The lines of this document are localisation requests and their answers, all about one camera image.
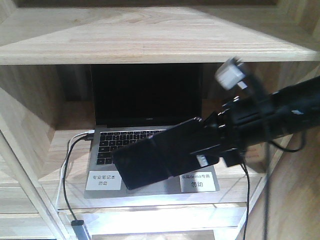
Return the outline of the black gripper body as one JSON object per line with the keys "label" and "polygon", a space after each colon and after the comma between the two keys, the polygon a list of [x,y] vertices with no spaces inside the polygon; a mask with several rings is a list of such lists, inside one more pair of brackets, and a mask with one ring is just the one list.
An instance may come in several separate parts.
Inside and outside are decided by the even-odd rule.
{"label": "black gripper body", "polygon": [[274,112],[270,98],[258,102],[248,97],[223,105],[223,112],[218,115],[224,137],[219,156],[227,167],[243,164],[249,146],[271,139],[268,117]]}

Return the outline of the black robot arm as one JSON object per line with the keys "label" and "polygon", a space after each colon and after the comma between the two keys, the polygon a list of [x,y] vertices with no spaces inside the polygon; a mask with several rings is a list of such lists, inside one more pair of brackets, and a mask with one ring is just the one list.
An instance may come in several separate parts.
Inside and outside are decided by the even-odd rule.
{"label": "black robot arm", "polygon": [[320,78],[285,87],[258,107],[252,97],[231,101],[213,114],[204,127],[204,139],[193,155],[222,157],[228,167],[241,163],[249,146],[270,142],[320,124]]}

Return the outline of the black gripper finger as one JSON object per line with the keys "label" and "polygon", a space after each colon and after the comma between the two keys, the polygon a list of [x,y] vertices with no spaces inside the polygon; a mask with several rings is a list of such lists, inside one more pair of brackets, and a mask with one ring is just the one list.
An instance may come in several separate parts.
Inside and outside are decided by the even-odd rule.
{"label": "black gripper finger", "polygon": [[221,138],[221,131],[219,128],[219,116],[217,112],[212,112],[202,123],[200,136],[209,140],[219,140]]}
{"label": "black gripper finger", "polygon": [[192,146],[189,150],[190,155],[204,155],[204,156],[211,156],[211,157],[221,157],[222,152],[224,152],[227,148],[226,144],[220,143],[197,143]]}

